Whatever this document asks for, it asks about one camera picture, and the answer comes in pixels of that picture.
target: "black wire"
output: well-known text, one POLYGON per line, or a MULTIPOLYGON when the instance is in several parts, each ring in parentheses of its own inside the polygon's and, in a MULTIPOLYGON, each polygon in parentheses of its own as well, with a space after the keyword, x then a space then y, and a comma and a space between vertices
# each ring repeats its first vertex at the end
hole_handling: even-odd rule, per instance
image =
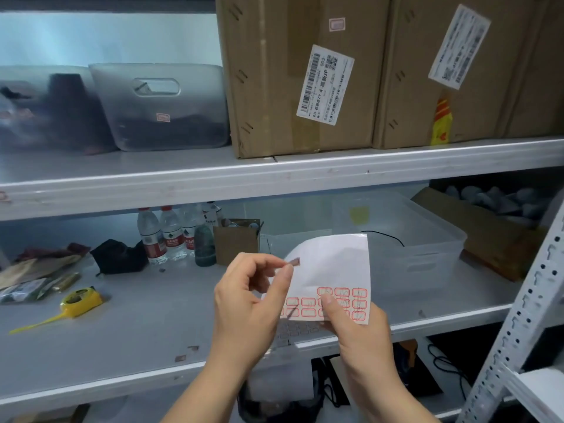
POLYGON ((333 404, 335 408, 339 408, 341 406, 341 404, 337 403, 337 399, 335 398, 335 393, 333 392, 333 387, 330 384, 326 384, 325 386, 323 386, 323 393, 325 393, 325 396, 327 397, 327 399, 331 401, 331 404, 333 404), (330 389, 331 396, 327 394, 326 391, 327 388, 330 389))
POLYGON ((439 349, 434 344, 427 345, 427 352, 429 352, 431 354, 431 356, 433 356, 433 365, 435 366, 436 369, 441 370, 442 372, 446 372, 446 373, 450 373, 450 374, 456 374, 460 377, 459 378, 460 391, 462 392, 462 397, 464 398, 464 401, 466 401, 466 394, 464 393, 464 388, 462 387, 462 379, 466 380, 466 382, 471 386, 471 383, 468 380, 468 377, 466 377, 466 375, 461 370, 459 370, 459 368, 455 364, 453 364, 446 356, 437 356, 437 355, 433 354, 433 352, 431 352, 432 346, 437 348, 437 350, 439 352, 441 351, 441 349, 439 349), (437 365, 437 362, 442 362, 443 364, 450 365, 453 368, 455 368, 456 370, 447 370, 446 368, 441 368, 440 366, 437 365))
POLYGON ((402 244, 402 246, 405 248, 405 245, 403 244, 403 242, 401 240, 399 240, 397 237, 392 236, 391 234, 385 234, 385 233, 382 233, 380 231, 374 231, 374 230, 364 230, 361 233, 377 233, 377 234, 382 234, 383 236, 391 237, 392 239, 396 239, 398 242, 400 242, 402 244))

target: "small cardboard box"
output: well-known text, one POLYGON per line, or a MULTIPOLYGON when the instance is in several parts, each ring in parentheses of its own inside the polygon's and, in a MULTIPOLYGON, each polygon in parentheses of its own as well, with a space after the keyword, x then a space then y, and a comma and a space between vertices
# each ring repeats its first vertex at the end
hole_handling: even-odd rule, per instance
POLYGON ((529 230, 429 187, 412 200, 463 230, 468 235, 464 249, 511 281, 525 278, 546 235, 544 229, 529 230))
POLYGON ((388 6, 389 0, 216 0, 236 156, 370 147, 388 6), (337 70, 326 68, 335 64, 314 45, 337 53, 337 70), (347 77, 339 73, 345 61, 347 77), (302 109, 308 118, 298 115, 302 109), (320 113, 327 123, 312 120, 320 113))
POLYGON ((538 0, 506 137, 564 134, 564 0, 538 0))
POLYGON ((430 145, 444 97, 449 142, 501 136, 534 7, 535 0, 391 0, 373 146, 430 145))
POLYGON ((239 252, 258 252, 258 234, 261 229, 249 225, 255 223, 260 226, 261 220, 231 218, 230 221, 239 227, 214 226, 213 228, 215 256, 220 266, 228 266, 239 252))

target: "gray shelf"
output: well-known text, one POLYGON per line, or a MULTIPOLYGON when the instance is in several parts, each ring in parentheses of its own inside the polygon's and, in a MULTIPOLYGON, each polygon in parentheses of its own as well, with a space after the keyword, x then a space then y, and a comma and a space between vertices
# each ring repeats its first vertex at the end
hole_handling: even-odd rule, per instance
MULTIPOLYGON (((11 329, 57 314, 61 297, 0 306, 0 343, 10 362, 0 378, 3 413, 185 384, 203 367, 212 334, 213 288, 224 268, 201 268, 185 259, 165 265, 163 273, 150 267, 95 277, 97 266, 82 263, 76 288, 94 285, 107 302, 79 318, 9 335, 11 329), (175 362, 183 355, 185 360, 175 362)), ((372 299, 388 313, 393 340, 400 341, 501 321, 518 288, 460 260, 444 290, 372 299)), ((294 346, 271 349, 259 366, 338 353, 337 339, 328 331, 310 335, 294 346)))
POLYGON ((564 137, 237 160, 230 147, 0 156, 0 221, 564 165, 564 137))

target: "tape measure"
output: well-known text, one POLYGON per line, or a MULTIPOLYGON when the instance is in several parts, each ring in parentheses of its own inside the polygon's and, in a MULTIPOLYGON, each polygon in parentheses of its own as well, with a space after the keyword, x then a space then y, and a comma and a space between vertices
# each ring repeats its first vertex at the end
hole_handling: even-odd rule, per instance
POLYGON ((76 318, 88 310, 93 309, 103 303, 102 296, 94 289, 93 286, 89 288, 79 289, 78 291, 71 292, 68 294, 61 302, 61 313, 53 316, 52 318, 46 319, 43 322, 39 322, 34 325, 27 325, 26 327, 21 327, 17 329, 12 329, 10 334, 16 334, 16 332, 26 331, 40 325, 48 324, 62 318, 76 318))

